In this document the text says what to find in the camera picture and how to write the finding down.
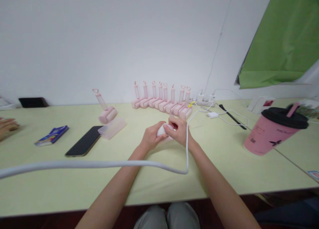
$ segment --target blue book cover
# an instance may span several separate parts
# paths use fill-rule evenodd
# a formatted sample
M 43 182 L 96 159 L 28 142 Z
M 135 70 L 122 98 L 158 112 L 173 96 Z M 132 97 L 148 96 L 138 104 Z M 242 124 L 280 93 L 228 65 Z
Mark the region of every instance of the blue book cover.
M 67 125 L 59 128 L 53 128 L 47 136 L 38 140 L 34 144 L 38 147 L 54 144 L 68 129 L 69 127 Z

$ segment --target black cup lid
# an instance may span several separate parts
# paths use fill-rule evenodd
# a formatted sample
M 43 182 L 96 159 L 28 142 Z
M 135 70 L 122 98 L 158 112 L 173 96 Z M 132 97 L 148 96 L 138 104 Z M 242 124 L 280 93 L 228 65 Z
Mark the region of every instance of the black cup lid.
M 308 118 L 295 112 L 288 118 L 287 109 L 271 107 L 262 111 L 262 115 L 274 123 L 295 129 L 306 129 L 308 127 Z

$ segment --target pink straw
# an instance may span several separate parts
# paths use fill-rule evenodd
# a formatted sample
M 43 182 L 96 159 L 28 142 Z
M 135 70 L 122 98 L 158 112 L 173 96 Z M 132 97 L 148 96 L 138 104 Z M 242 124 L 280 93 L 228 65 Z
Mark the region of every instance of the pink straw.
M 295 113 L 296 109 L 298 108 L 298 106 L 300 105 L 299 102 L 296 102 L 291 109 L 289 110 L 288 114 L 286 115 L 288 118 L 290 118 L 292 116 L 293 113 Z

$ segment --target gray pants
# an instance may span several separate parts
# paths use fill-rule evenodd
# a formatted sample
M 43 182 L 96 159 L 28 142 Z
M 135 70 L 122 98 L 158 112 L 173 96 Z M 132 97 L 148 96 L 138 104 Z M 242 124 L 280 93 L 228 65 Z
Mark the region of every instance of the gray pants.
M 194 209 L 186 202 L 172 203 L 167 212 L 151 206 L 136 222 L 134 229 L 200 229 Z

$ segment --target pink lint roller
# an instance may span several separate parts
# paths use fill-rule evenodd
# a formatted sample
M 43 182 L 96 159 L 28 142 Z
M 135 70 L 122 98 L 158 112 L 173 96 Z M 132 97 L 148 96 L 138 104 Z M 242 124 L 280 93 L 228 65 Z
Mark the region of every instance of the pink lint roller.
M 164 102 L 164 98 L 163 98 L 163 86 L 162 86 L 162 82 L 159 82 L 160 86 L 159 86 L 159 100 L 154 102 L 154 108 L 158 109 L 159 108 L 159 104 Z
M 147 89 L 147 85 L 145 81 L 144 81 L 143 88 L 144 88 L 144 99 L 140 101 L 140 107 L 145 109 L 149 106 L 149 101 L 153 99 L 153 97 L 152 96 L 148 97 L 148 89 Z
M 154 108 L 154 102 L 158 101 L 159 98 L 156 97 L 156 83 L 155 81 L 152 82 L 152 88 L 153 88 L 153 99 L 149 100 L 149 107 Z
M 186 98 L 185 98 L 185 106 L 179 111 L 179 117 L 182 119 L 188 119 L 188 117 L 192 114 L 193 109 L 189 107 L 189 98 L 190 98 L 190 87 L 187 87 Z
M 181 85 L 180 86 L 180 95 L 179 95 L 179 102 L 178 102 L 178 105 L 174 107 L 173 109 L 173 114 L 178 116 L 179 114 L 179 111 L 184 107 L 184 102 L 183 102 L 183 99 L 184 99 L 184 92 L 185 92 L 185 87 L 184 85 Z
M 175 102 L 175 89 L 174 85 L 172 85 L 172 89 L 170 91 L 170 103 L 165 107 L 166 113 L 170 114 L 172 113 L 172 109 L 177 105 L 177 102 Z
M 107 124 L 108 122 L 114 119 L 114 117 L 117 115 L 117 111 L 113 106 L 107 107 L 98 89 L 93 89 L 92 91 L 95 93 L 95 96 L 103 110 L 102 114 L 99 116 L 99 121 L 102 124 Z
M 132 101 L 132 107 L 134 109 L 138 109 L 140 107 L 140 101 L 143 100 L 144 98 L 140 98 L 139 87 L 136 84 L 136 81 L 134 82 L 134 90 L 135 90 L 136 100 Z
M 163 83 L 163 86 L 164 86 L 164 101 L 159 104 L 159 111 L 161 112 L 165 112 L 166 106 L 170 103 L 170 101 L 167 99 L 167 83 Z

